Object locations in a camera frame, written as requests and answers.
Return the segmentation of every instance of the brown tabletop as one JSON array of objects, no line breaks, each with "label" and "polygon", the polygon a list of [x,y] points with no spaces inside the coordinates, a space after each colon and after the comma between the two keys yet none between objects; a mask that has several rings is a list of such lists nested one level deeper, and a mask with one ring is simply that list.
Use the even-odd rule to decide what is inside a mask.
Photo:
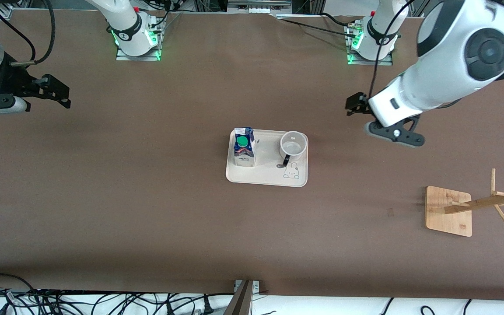
[{"label": "brown tabletop", "polygon": [[[0,115],[0,271],[59,289],[213,292],[250,278],[271,294],[504,299],[494,209],[474,213],[470,238],[424,227],[428,185],[484,197],[497,168],[504,191],[504,80],[425,113],[426,144],[409,149],[364,134],[369,116],[346,117],[372,68],[348,65],[339,35],[184,14],[162,61],[116,62],[99,12],[56,19],[54,52],[29,71],[68,84],[72,108],[32,99],[32,112]],[[12,22],[41,56],[48,12]],[[404,23],[377,89],[416,61],[419,24]],[[241,126],[308,135],[306,186],[229,182],[228,135]]]}]

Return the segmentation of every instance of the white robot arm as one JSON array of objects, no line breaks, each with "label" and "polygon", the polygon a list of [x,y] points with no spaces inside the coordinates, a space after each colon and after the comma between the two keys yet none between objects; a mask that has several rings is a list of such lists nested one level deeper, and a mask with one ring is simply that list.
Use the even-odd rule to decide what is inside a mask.
[{"label": "white robot arm", "polygon": [[[408,146],[421,146],[414,133],[419,115],[456,102],[504,78],[504,3],[445,0],[425,18],[417,37],[418,61],[368,100],[348,99],[348,115],[370,113],[366,131]],[[409,130],[404,124],[413,122]]]},{"label": "white robot arm", "polygon": [[[129,0],[86,1],[96,6],[106,17],[119,48],[126,55],[140,56],[158,44],[156,17],[136,12]],[[28,112],[30,103],[24,100],[25,97],[50,99],[70,108],[68,86],[50,74],[40,79],[30,76],[25,66],[33,64],[36,64],[33,60],[17,62],[0,44],[0,114]]]},{"label": "white robot arm", "polygon": [[120,49],[129,56],[141,56],[158,44],[154,32],[156,17],[135,12],[130,0],[86,0],[102,12]]},{"label": "white robot arm", "polygon": [[[405,4],[406,0],[379,0],[374,15],[362,18],[362,36],[359,38],[358,45],[354,46],[353,49],[367,60],[376,60],[377,53],[378,60],[384,59],[390,50],[394,48],[394,43],[398,39],[397,32],[404,23],[406,16],[408,16],[408,10],[402,10],[402,6]],[[388,33],[386,33],[390,21],[398,12],[400,14],[392,22]]]}]

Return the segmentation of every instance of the wooden mug tree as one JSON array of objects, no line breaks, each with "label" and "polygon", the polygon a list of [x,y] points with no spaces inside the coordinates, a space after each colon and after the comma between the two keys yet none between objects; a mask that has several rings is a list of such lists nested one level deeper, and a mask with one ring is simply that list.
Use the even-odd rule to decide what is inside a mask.
[{"label": "wooden mug tree", "polygon": [[491,169],[491,196],[472,200],[466,192],[428,186],[425,189],[425,226],[428,229],[472,236],[472,210],[495,207],[504,221],[504,192],[495,190],[495,169]]}]

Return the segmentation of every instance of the tray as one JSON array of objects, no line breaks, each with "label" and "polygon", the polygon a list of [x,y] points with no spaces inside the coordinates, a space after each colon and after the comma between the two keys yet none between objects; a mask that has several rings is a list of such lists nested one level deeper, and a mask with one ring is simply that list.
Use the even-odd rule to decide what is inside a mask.
[{"label": "tray", "polygon": [[289,162],[286,168],[277,165],[284,161],[280,156],[280,139],[286,131],[254,129],[256,140],[256,166],[238,167],[235,164],[233,147],[235,131],[228,141],[227,169],[225,176],[233,183],[302,187],[308,180],[308,138],[306,151],[297,161]]}]

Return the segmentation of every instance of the milk carton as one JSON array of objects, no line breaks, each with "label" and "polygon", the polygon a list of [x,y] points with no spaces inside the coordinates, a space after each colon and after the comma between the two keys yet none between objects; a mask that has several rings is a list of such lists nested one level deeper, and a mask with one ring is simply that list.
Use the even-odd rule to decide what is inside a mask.
[{"label": "milk carton", "polygon": [[234,163],[240,167],[253,167],[256,164],[254,129],[234,129]]}]

